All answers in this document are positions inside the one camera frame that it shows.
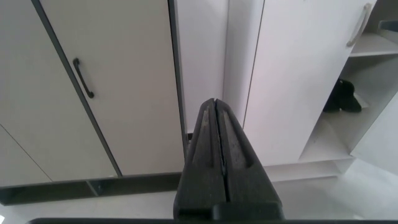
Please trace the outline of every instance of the white floor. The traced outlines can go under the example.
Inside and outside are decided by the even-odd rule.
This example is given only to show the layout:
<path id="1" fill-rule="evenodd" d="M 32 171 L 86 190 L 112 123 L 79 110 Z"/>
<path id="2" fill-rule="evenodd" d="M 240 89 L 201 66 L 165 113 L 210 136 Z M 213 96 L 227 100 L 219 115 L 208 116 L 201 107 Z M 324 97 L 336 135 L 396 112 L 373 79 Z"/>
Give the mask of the white floor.
<path id="1" fill-rule="evenodd" d="M 340 178 L 274 184 L 287 219 L 398 219 L 398 177 L 356 161 Z M 3 207 L 3 224 L 38 217 L 172 218 L 175 192 Z"/>

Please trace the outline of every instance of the black door handle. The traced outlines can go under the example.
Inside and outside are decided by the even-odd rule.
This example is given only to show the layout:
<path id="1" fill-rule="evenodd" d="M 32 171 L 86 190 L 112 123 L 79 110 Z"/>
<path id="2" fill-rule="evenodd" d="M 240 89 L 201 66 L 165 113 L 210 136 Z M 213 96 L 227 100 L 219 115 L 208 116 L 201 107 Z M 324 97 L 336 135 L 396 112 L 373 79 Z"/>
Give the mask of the black door handle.
<path id="1" fill-rule="evenodd" d="M 75 69 L 76 69 L 77 75 L 80 78 L 81 84 L 83 84 L 83 87 L 86 90 L 87 96 L 90 99 L 92 99 L 92 98 L 94 98 L 94 93 L 87 88 L 86 82 L 83 79 L 83 76 L 81 75 L 81 72 L 80 72 L 80 69 L 79 69 L 79 64 L 80 64 L 80 61 L 79 61 L 78 58 L 73 59 L 73 66 L 75 66 Z"/>

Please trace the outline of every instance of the silver door handle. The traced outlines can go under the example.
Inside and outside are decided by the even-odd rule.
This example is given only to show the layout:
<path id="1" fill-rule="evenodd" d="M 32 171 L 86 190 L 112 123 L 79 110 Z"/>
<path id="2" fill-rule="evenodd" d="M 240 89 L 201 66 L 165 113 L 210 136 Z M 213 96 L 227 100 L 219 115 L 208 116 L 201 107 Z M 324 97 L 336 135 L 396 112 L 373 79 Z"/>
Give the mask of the silver door handle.
<path id="1" fill-rule="evenodd" d="M 361 34 L 363 33 L 363 30 L 365 30 L 366 24 L 368 23 L 369 16 L 371 14 L 371 10 L 372 10 L 372 4 L 366 3 L 365 6 L 363 7 L 363 11 L 362 11 L 362 14 L 360 17 L 360 18 L 362 18 L 361 27 L 358 29 L 358 31 L 355 35 L 351 36 L 350 40 L 347 42 L 347 47 L 352 47 L 355 44 L 355 42 L 359 39 Z"/>

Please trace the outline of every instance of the wardrobe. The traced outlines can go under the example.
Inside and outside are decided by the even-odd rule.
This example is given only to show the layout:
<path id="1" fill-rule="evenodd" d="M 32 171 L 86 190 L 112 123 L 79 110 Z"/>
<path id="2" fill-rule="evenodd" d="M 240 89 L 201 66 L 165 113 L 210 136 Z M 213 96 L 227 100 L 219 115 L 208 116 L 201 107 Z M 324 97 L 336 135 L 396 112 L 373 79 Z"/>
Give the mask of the wardrobe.
<path id="1" fill-rule="evenodd" d="M 230 2 L 229 21 L 248 19 L 228 24 L 241 55 L 226 60 L 223 97 L 271 181 L 340 175 L 356 158 L 398 174 L 398 2 L 256 4 Z M 338 78 L 360 113 L 322 112 Z"/>
<path id="2" fill-rule="evenodd" d="M 0 187 L 182 171 L 169 2 L 5 0 L 0 30 Z"/>

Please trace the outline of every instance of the white shelf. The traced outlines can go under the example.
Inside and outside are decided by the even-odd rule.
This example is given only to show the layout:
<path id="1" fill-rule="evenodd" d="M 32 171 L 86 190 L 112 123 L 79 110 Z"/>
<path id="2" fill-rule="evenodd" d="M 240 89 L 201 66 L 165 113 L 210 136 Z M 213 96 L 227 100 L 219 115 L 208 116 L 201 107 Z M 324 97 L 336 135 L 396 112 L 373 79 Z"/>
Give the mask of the white shelf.
<path id="1" fill-rule="evenodd" d="M 352 158 L 327 121 L 320 118 L 312 131 L 299 163 Z"/>
<path id="2" fill-rule="evenodd" d="M 333 161 L 267 166 L 264 170 L 272 182 L 333 177 L 341 174 Z"/>
<path id="3" fill-rule="evenodd" d="M 350 57 L 398 54 L 398 45 L 377 34 L 362 34 Z"/>

